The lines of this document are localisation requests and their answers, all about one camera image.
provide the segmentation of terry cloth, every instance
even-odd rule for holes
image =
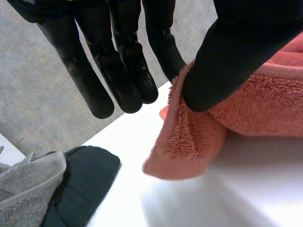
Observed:
[[[66,153],[66,172],[41,227],[84,227],[105,198],[120,168],[120,159],[98,147]]]
[[[66,168],[62,152],[0,166],[0,226],[38,227]]]
[[[245,136],[303,137],[303,33],[206,112],[191,111],[182,96],[192,66],[193,62],[173,82],[167,117],[144,173],[168,180],[202,174],[228,130]]]

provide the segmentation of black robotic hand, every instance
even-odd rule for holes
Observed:
[[[208,30],[183,87],[197,112],[227,99],[264,62],[303,31],[303,0],[214,0]]]
[[[37,23],[58,52],[93,115],[104,119],[114,104],[79,40],[78,22],[101,74],[121,109],[135,113],[153,103],[158,90],[138,42],[140,0],[8,0],[28,22]],[[149,43],[167,78],[185,66],[170,33],[175,0],[143,0]],[[113,28],[116,51],[112,42]]]

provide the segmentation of pink towel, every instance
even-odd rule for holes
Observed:
[[[192,65],[173,83],[167,117],[144,173],[168,180],[202,174],[228,130],[245,136],[303,137],[303,33],[207,112],[191,111],[181,95]]]

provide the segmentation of concrete floor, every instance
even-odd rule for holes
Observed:
[[[215,19],[212,0],[177,0],[172,33],[186,62],[194,59]],[[160,87],[167,80],[148,44],[143,13],[138,35],[149,69]],[[102,78],[82,34],[81,41]],[[26,22],[6,1],[0,1],[1,134],[24,154],[67,151],[81,145],[121,114],[116,105],[112,117],[96,119],[38,27]]]

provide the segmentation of gray towel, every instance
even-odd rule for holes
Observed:
[[[62,152],[0,166],[0,226],[39,227],[66,169]]]

